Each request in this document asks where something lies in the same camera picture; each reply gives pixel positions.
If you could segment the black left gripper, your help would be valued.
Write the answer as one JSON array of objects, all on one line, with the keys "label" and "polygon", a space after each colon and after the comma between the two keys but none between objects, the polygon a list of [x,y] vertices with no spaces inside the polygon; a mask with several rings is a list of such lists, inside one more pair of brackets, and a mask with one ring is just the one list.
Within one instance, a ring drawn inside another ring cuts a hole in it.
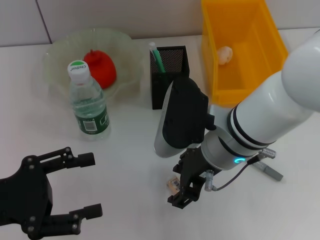
[{"label": "black left gripper", "polygon": [[83,219],[103,215],[102,205],[99,203],[68,214],[50,215],[52,188],[45,173],[95,164],[92,152],[75,156],[69,146],[39,156],[25,157],[17,172],[0,180],[0,225],[18,224],[31,240],[79,235]]}]

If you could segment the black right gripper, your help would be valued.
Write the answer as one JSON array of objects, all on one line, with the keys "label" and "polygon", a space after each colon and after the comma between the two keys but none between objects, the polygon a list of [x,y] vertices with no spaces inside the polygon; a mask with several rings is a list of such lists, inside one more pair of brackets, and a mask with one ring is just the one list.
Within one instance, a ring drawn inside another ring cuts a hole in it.
[{"label": "black right gripper", "polygon": [[202,154],[201,147],[188,148],[179,157],[172,171],[180,174],[180,190],[168,197],[172,206],[183,209],[191,202],[198,201],[205,178],[200,175],[208,169],[208,162]]}]

